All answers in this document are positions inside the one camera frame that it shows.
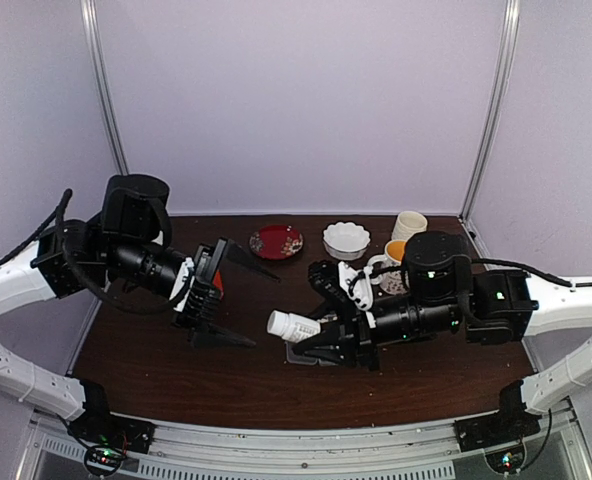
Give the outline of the clear plastic pill organizer box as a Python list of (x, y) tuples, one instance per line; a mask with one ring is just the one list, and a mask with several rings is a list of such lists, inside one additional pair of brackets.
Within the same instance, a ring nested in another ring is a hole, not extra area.
[(333, 363), (333, 362), (295, 354), (293, 352), (293, 344), (290, 342), (285, 342), (285, 351), (286, 351), (286, 362), (288, 364), (301, 365), (301, 366), (321, 366), (321, 367), (335, 366), (335, 363)]

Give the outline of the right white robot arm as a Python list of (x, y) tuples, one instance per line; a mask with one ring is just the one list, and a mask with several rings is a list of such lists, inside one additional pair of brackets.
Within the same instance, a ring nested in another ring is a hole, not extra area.
[[(381, 259), (361, 270), (315, 262), (319, 311), (335, 320), (296, 342), (297, 355), (337, 365), (379, 367), (381, 346), (465, 332), (469, 343), (503, 345), (543, 333), (592, 327), (592, 277), (564, 279), (531, 266), (472, 258), (464, 240), (440, 231), (414, 235), (400, 264)], [(511, 440), (555, 403), (592, 383), (592, 336), (546, 370), (500, 393), (489, 419), (495, 440)]]

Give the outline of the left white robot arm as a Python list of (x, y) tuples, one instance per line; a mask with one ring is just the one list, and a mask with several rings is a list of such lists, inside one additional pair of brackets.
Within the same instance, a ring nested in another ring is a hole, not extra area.
[[(196, 347), (252, 346), (250, 339), (213, 322), (223, 296), (217, 273), (229, 260), (269, 279), (275, 274), (230, 239), (202, 244), (194, 255), (172, 248), (169, 194), (168, 184), (156, 177), (115, 175), (100, 212), (83, 221), (66, 219), (73, 195), (66, 190), (37, 230), (0, 259), (0, 316), (87, 290), (124, 313), (172, 312)], [(1, 343), (0, 391), (80, 423), (99, 444), (119, 436), (119, 421), (102, 386), (46, 370)]]

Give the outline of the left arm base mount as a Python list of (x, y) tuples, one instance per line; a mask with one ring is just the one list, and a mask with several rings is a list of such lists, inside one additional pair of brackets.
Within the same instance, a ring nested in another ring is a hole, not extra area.
[(61, 419), (67, 433), (83, 448), (83, 466), (94, 477), (116, 474), (131, 454), (147, 454), (152, 444), (155, 425), (148, 421), (109, 415), (82, 415), (76, 420)]

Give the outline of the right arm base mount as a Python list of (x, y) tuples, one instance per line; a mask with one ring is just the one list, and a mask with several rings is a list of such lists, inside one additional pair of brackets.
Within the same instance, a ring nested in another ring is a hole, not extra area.
[(520, 414), (515, 418), (500, 412), (458, 420), (454, 423), (462, 453), (482, 450), (486, 465), (495, 474), (519, 474), (528, 466), (525, 438), (541, 430), (540, 418)]

